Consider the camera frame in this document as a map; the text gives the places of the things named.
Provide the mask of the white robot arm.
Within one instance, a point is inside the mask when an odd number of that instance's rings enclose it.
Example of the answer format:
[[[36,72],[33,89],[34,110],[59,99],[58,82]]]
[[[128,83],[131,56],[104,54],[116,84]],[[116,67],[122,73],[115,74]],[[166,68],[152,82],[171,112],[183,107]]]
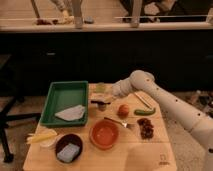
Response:
[[[154,76],[146,71],[135,70],[107,89],[113,99],[138,91],[152,97],[191,134],[205,149],[203,171],[213,171],[213,118],[158,86]]]

